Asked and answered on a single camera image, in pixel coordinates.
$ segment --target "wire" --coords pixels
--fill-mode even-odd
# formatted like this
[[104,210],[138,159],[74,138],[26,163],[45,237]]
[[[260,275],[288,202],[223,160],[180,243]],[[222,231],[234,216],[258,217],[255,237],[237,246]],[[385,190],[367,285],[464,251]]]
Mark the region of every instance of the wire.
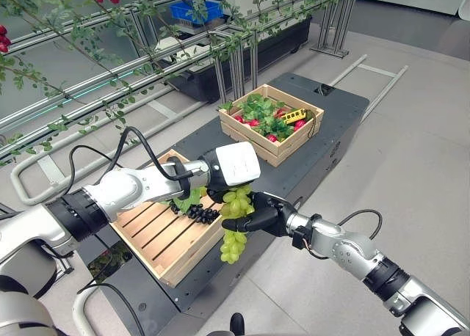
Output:
[[129,312],[131,313],[132,318],[134,318],[135,324],[137,325],[137,328],[139,329],[140,335],[145,336],[144,329],[142,328],[142,324],[140,323],[139,318],[137,317],[137,314],[135,313],[135,311],[132,308],[131,304],[126,299],[126,297],[115,286],[113,286],[109,283],[94,283],[92,285],[88,285],[88,286],[83,287],[76,294],[80,294],[81,292],[83,292],[87,288],[94,288],[94,287],[108,287],[108,288],[111,288],[119,296],[119,298],[121,298],[121,300],[126,305],[127,309],[129,309]]
[[112,159],[108,155],[103,154],[100,150],[97,150],[94,147],[89,147],[88,145],[77,145],[76,147],[74,147],[68,154],[68,162],[70,163],[70,181],[68,183],[67,188],[62,193],[62,195],[66,195],[72,189],[73,183],[75,182],[75,163],[73,162],[73,154],[80,148],[85,148],[85,149],[94,151],[95,153],[103,156],[104,158],[107,158],[109,161],[112,161]]
[[100,241],[101,244],[103,244],[103,246],[106,248],[106,250],[111,253],[111,256],[109,257],[109,260],[108,262],[106,263],[105,266],[103,266],[103,268],[101,268],[101,270],[91,279],[91,281],[89,281],[85,287],[91,285],[92,283],[94,283],[103,273],[104,271],[109,267],[109,265],[111,264],[112,262],[112,259],[114,258],[114,255],[112,253],[112,250],[111,248],[98,236],[98,234],[94,234],[94,236],[96,237],[96,239],[98,239]]
[[148,144],[147,139],[144,137],[144,135],[137,128],[132,127],[132,126],[128,126],[124,129],[124,132],[120,136],[119,144],[117,145],[116,152],[115,152],[114,156],[112,157],[111,164],[109,164],[109,166],[104,171],[104,174],[101,175],[101,177],[98,179],[98,181],[96,181],[95,184],[100,183],[103,176],[114,168],[114,166],[118,162],[120,154],[123,151],[124,144],[126,143],[126,138],[127,138],[128,134],[131,133],[131,132],[134,133],[137,136],[137,138],[139,138],[139,140],[141,141],[145,151],[150,156],[150,159],[152,160],[153,164],[160,171],[160,173],[163,175],[163,177],[167,178],[168,180],[182,180],[182,179],[185,179],[185,178],[192,177],[194,175],[194,173],[192,173],[191,171],[186,171],[186,172],[181,173],[180,175],[176,175],[176,176],[172,176],[172,175],[167,174],[166,171],[163,169],[162,165],[159,163],[158,158],[153,153],[152,148]]
[[[338,226],[342,226],[343,224],[346,224],[348,221],[350,221],[353,217],[361,214],[361,213],[374,213],[375,215],[377,215],[378,217],[378,223],[377,223],[377,227],[375,228],[374,232],[369,236],[369,239],[374,239],[377,234],[380,232],[380,229],[382,228],[382,223],[383,223],[383,217],[382,217],[382,214],[377,211],[377,210],[374,210],[374,209],[362,209],[362,210],[357,210],[355,212],[353,212],[352,214],[346,216],[344,219],[342,219],[337,225]],[[319,260],[327,260],[329,259],[329,257],[322,257],[320,255],[317,255],[315,254],[315,252],[313,250],[311,250],[311,247],[308,245],[308,242],[306,239],[303,238],[303,243],[305,244],[305,247],[306,249],[308,250],[308,253],[316,258],[316,259],[319,259]]]
[[369,236],[370,239],[374,239],[375,236],[380,232],[380,229],[382,228],[382,222],[383,222],[383,217],[382,214],[374,209],[362,209],[362,210],[357,210],[350,214],[349,216],[345,217],[341,222],[338,223],[338,226],[342,226],[346,222],[350,221],[354,216],[359,215],[360,213],[374,213],[377,215],[379,221],[377,223],[377,227],[375,228],[375,231]]

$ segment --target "metal frame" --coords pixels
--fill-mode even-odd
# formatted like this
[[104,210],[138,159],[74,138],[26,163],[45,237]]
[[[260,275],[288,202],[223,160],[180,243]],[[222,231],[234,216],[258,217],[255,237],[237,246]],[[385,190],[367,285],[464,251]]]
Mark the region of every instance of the metal frame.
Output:
[[366,58],[367,58],[366,54],[362,55],[357,61],[353,62],[351,66],[346,68],[343,72],[339,74],[339,76],[337,76],[334,80],[331,81],[331,83],[329,83],[330,86],[334,87],[339,81],[341,81],[345,76],[351,73],[355,68],[362,68],[363,70],[369,70],[374,73],[379,73],[383,76],[391,77],[390,82],[387,83],[386,86],[384,86],[384,88],[377,94],[377,96],[369,104],[369,106],[367,106],[367,109],[364,112],[361,122],[363,122],[367,118],[367,116],[370,115],[370,113],[375,109],[375,107],[379,104],[379,102],[382,101],[385,95],[387,95],[390,89],[398,82],[398,80],[403,76],[403,74],[408,69],[408,65],[405,65],[397,73],[389,72],[387,70],[382,70],[377,67],[372,67],[372,66],[363,64],[362,62]]
[[[355,0],[339,0],[337,4],[333,2],[327,4],[323,12],[318,43],[310,48],[312,51],[322,52],[339,58],[349,54],[349,51],[343,49],[343,45],[354,3]],[[332,44],[329,43],[328,39],[331,26],[335,28]]]

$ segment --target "robotic hand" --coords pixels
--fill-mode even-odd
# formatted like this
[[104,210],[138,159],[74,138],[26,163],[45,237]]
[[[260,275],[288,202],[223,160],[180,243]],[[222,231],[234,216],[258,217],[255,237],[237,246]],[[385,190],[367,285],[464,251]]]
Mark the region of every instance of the robotic hand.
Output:
[[306,248],[316,258],[335,261],[382,299],[394,316],[402,317],[399,331],[404,336],[470,335],[470,323],[463,315],[424,283],[406,274],[365,235],[347,232],[318,214],[304,216],[272,194],[253,194],[253,206],[254,213],[241,219],[226,219],[223,227],[289,236],[296,248]]
[[54,259],[41,246],[56,256],[68,256],[86,237],[115,221],[119,212],[142,202],[185,199],[201,186],[218,198],[220,192],[260,175],[248,142],[219,147],[184,164],[176,157],[159,164],[152,152],[149,155],[155,167],[110,170],[95,186],[0,221],[0,335],[57,334],[47,310],[31,297],[41,297],[57,274]]

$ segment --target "blue basket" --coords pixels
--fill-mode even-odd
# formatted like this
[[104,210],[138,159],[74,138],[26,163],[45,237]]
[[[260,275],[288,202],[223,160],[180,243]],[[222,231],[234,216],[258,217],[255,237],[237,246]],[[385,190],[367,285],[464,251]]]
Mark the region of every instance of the blue basket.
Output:
[[171,14],[174,18],[189,21],[194,24],[202,24],[223,16],[220,2],[206,1],[207,18],[202,21],[200,18],[192,17],[192,7],[184,2],[178,2],[170,6]]

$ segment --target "wooden box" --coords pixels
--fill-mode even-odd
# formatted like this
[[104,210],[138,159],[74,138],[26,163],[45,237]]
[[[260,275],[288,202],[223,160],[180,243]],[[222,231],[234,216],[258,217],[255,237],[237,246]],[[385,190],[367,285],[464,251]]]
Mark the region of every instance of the wooden box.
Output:
[[[171,156],[188,160],[174,150]],[[220,210],[221,204],[208,196],[201,198],[204,208]],[[196,223],[187,216],[175,215],[168,206],[145,202],[118,215],[111,224],[147,269],[161,282],[175,287],[207,252],[223,237],[221,216],[211,224]]]
[[[234,119],[234,116],[241,115],[242,113],[242,110],[237,107],[237,105],[244,103],[250,94],[255,93],[261,94],[264,97],[271,98],[275,101],[283,101],[286,106],[291,109],[309,109],[313,112],[314,117],[283,142],[271,142],[261,134],[252,130],[249,125],[242,124]],[[234,107],[230,112],[220,109],[219,117],[223,133],[236,141],[250,142],[260,158],[263,158],[274,167],[277,167],[281,162],[293,154],[294,151],[301,147],[303,143],[318,133],[320,123],[323,118],[323,110],[271,87],[270,85],[264,84],[252,92],[249,92],[242,98],[234,101]]]

